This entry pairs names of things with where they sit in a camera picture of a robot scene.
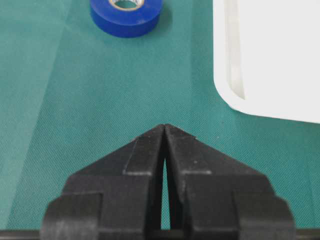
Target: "green fabric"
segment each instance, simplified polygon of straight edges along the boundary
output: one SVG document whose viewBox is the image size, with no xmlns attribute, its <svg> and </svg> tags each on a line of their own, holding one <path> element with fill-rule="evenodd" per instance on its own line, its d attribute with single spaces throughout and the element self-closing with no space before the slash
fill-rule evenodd
<svg viewBox="0 0 320 240">
<path fill-rule="evenodd" d="M 230 109 L 212 19 L 211 0 L 165 0 L 154 31 L 122 39 L 89 0 L 1 0 L 0 229 L 39 228 L 71 173 L 160 123 L 265 173 L 297 226 L 320 227 L 320 125 Z"/>
</svg>

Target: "blue tape roll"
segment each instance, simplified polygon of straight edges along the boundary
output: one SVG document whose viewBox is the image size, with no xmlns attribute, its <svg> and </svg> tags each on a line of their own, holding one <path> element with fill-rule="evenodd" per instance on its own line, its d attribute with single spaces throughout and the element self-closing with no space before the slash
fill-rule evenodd
<svg viewBox="0 0 320 240">
<path fill-rule="evenodd" d="M 163 0 L 131 0 L 135 8 L 120 8 L 117 0 L 90 0 L 91 16 L 103 31 L 122 38 L 150 32 L 158 23 Z"/>
</svg>

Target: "white plastic tray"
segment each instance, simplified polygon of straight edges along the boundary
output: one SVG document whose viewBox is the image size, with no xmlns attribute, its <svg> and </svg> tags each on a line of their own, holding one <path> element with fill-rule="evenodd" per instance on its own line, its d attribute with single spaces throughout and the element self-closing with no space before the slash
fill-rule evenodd
<svg viewBox="0 0 320 240">
<path fill-rule="evenodd" d="M 231 108 L 320 123 L 320 0 L 213 0 L 213 58 Z"/>
</svg>

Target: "teal tablecloth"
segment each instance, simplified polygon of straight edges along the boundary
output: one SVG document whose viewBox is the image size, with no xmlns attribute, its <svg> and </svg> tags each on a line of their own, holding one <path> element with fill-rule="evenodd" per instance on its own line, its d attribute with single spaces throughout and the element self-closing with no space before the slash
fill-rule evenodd
<svg viewBox="0 0 320 240">
<path fill-rule="evenodd" d="M 68 175 L 159 123 L 265 173 L 298 227 L 320 227 L 320 125 L 227 106 L 212 12 L 165 0 L 153 32 L 122 39 L 94 25 L 89 0 L 0 1 L 0 229 L 39 228 Z"/>
</svg>

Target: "tape roll hole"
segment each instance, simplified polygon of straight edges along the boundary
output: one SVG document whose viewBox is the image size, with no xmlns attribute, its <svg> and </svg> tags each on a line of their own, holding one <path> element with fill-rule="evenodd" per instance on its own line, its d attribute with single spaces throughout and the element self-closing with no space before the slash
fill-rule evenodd
<svg viewBox="0 0 320 240">
<path fill-rule="evenodd" d="M 109 0 L 112 6 L 122 11 L 134 11 L 141 8 L 145 0 Z"/>
</svg>

